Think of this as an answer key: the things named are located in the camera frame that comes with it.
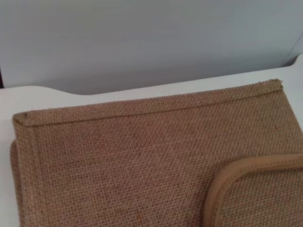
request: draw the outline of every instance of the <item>tan fabric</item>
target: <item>tan fabric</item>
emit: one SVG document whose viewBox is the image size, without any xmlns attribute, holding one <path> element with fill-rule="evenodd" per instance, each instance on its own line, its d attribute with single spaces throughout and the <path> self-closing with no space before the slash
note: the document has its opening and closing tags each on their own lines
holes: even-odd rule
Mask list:
<svg viewBox="0 0 303 227">
<path fill-rule="evenodd" d="M 215 177 L 203 226 L 302 226 L 302 208 L 303 154 L 250 157 L 230 163 Z"/>
<path fill-rule="evenodd" d="M 303 150 L 278 80 L 13 121 L 23 227 L 200 226 L 207 189 L 227 163 Z"/>
</svg>

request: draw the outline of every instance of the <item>white wall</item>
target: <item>white wall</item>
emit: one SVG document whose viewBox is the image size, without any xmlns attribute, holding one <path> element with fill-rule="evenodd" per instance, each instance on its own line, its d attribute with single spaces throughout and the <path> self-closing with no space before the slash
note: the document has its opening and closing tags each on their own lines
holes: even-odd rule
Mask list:
<svg viewBox="0 0 303 227">
<path fill-rule="evenodd" d="M 303 0 L 0 0 L 4 86 L 78 94 L 280 67 Z"/>
</svg>

